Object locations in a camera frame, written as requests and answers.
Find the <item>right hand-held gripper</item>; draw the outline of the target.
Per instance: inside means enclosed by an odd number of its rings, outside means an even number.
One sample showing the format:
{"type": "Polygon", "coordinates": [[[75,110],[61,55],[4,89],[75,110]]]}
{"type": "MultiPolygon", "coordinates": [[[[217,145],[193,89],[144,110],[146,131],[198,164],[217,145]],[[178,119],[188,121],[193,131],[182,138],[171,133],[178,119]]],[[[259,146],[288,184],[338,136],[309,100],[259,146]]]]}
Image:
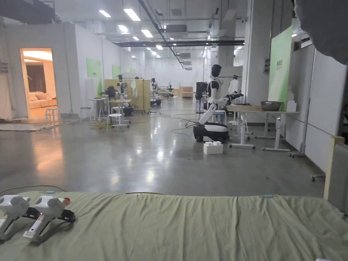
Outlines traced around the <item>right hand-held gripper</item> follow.
{"type": "Polygon", "coordinates": [[[63,198],[40,196],[33,207],[39,216],[31,228],[24,232],[23,237],[34,240],[35,243],[42,243],[54,235],[63,224],[73,223],[75,213],[65,209],[65,206],[66,200],[63,198]]]}

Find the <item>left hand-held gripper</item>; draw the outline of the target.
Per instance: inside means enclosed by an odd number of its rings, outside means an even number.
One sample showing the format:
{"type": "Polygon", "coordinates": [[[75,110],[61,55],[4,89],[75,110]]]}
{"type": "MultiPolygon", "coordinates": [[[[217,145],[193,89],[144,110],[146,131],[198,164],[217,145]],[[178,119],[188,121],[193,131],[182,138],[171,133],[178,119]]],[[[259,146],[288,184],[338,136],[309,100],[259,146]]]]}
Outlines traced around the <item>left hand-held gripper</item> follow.
{"type": "Polygon", "coordinates": [[[0,197],[0,240],[7,241],[6,231],[19,218],[36,218],[36,209],[30,207],[31,198],[20,195],[3,195],[0,197]]]}

